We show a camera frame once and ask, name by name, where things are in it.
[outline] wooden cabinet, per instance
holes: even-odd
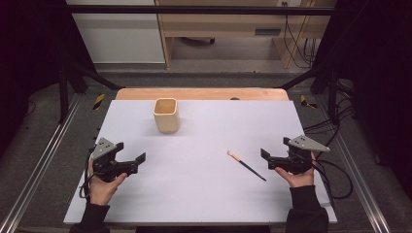
[[[278,0],[155,0],[158,6],[253,6],[276,7]],[[335,0],[302,0],[300,7],[334,6]],[[160,35],[167,67],[170,67],[176,37],[272,37],[284,68],[292,64],[295,40],[321,39],[329,17],[290,16],[285,37],[285,16],[239,15],[158,15]]]

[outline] person's left hand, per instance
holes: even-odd
[[[88,172],[93,174],[93,161],[88,162]],[[90,203],[99,206],[107,206],[115,192],[118,190],[119,185],[121,185],[126,178],[127,174],[122,173],[116,177],[114,181],[105,183],[98,177],[93,176],[89,181]]]

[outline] gray carpet floor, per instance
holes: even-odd
[[[184,59],[180,58],[177,61],[183,62]],[[271,72],[270,69],[265,71],[252,69],[234,73],[219,68],[215,69],[215,72],[207,72],[199,68],[198,73],[188,74],[182,68],[175,68],[168,72],[103,72],[102,75],[114,83],[126,86],[197,87],[273,87],[297,76],[297,73],[289,71],[281,73]],[[70,90],[70,99],[80,96],[79,108],[59,143],[46,173],[41,178],[41,183],[21,216],[17,232],[67,232],[70,227],[63,223],[63,219],[69,207],[70,198],[78,189],[77,184],[84,168],[87,149],[93,146],[110,101],[116,96],[115,91],[98,83],[91,80],[87,80],[87,83],[89,88],[86,94],[74,94]],[[101,107],[93,110],[95,99],[100,93],[105,93],[106,97]],[[301,106],[301,94],[306,96],[308,103],[320,106],[326,101],[326,96],[324,94],[311,95],[307,89],[307,83],[302,83],[289,90],[289,96],[296,106],[302,126],[310,126],[325,120],[326,117],[321,108]],[[15,204],[57,127],[59,119],[57,85],[51,85],[36,92],[31,96],[31,102],[31,108],[34,109],[36,106],[34,111],[24,119],[12,144],[0,158],[0,191],[2,193],[0,219],[4,219]],[[344,101],[341,108],[344,109],[349,105],[349,101]],[[308,136],[325,144],[332,135],[331,131],[327,130],[328,126],[317,130],[317,134],[308,134]],[[391,232],[412,232],[412,203],[403,193],[392,169],[375,163],[374,151],[358,121],[351,116],[343,118],[339,133],[360,168]],[[344,168],[342,154],[336,140],[332,141],[330,148],[331,153],[323,154],[322,159]],[[326,172],[333,195],[345,194],[349,187],[345,176],[327,165]],[[338,222],[330,225],[330,232],[375,232],[359,195],[354,191],[349,198],[334,200]],[[113,226],[113,229],[133,231],[134,227]],[[284,225],[273,225],[271,231],[283,232]]]

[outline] hand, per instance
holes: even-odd
[[[312,153],[312,159],[315,160],[315,154]],[[293,175],[280,167],[276,167],[275,171],[284,178],[291,187],[300,187],[314,184],[314,168],[307,170],[304,173]]]
[[[88,162],[88,172],[93,174],[93,162]],[[124,182],[127,178],[127,174],[122,173],[120,176],[110,183],[105,183],[100,180],[98,177],[93,176],[90,179],[90,203],[107,206],[110,199],[112,199],[115,192],[118,190],[118,186]]]

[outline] pen holder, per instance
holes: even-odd
[[[154,103],[154,120],[161,133],[174,133],[180,126],[178,101],[174,98],[156,99]]]

